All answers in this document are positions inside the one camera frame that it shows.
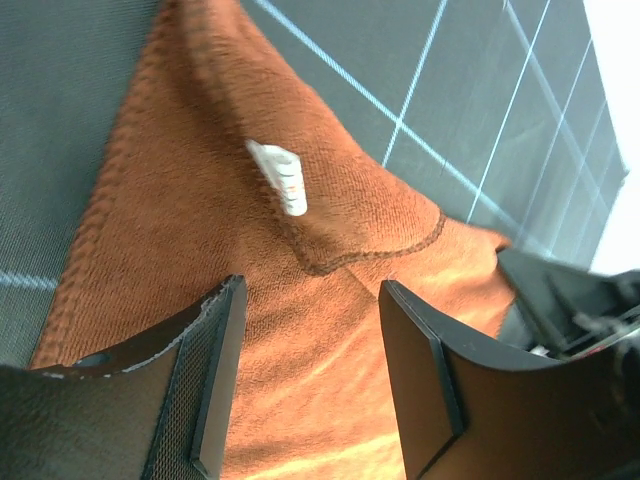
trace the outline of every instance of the brown cloth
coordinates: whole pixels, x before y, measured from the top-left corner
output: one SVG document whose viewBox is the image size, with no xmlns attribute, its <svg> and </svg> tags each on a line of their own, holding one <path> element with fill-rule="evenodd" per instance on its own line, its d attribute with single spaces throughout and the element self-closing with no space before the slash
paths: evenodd
<svg viewBox="0 0 640 480">
<path fill-rule="evenodd" d="M 300 156 L 305 215 L 284 215 L 246 139 Z M 223 478 L 402 478 L 380 282 L 495 335 L 513 299 L 504 245 L 363 153 L 235 0 L 171 0 L 32 366 L 120 342 L 240 273 L 248 330 Z"/>
</svg>

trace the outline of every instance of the cloth fold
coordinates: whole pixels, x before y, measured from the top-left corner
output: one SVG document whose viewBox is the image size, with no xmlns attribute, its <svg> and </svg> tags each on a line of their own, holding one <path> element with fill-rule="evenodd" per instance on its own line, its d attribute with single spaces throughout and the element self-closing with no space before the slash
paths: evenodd
<svg viewBox="0 0 640 480">
<path fill-rule="evenodd" d="M 306 214 L 282 212 L 248 139 L 300 156 Z M 237 1 L 169 0 L 32 367 L 122 341 L 240 273 L 248 325 L 223 478 L 402 478 L 380 282 L 496 335 L 513 300 L 495 254 L 507 244 L 369 158 Z"/>
</svg>

